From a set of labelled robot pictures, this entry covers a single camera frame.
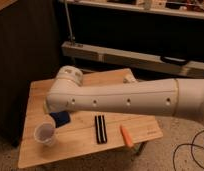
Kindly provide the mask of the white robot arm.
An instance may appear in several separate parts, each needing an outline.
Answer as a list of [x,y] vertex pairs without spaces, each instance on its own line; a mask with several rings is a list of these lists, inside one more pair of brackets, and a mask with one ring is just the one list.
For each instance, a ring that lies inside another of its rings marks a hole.
[[46,95],[49,112],[101,111],[174,116],[204,126],[204,79],[161,79],[85,86],[73,66],[58,71]]

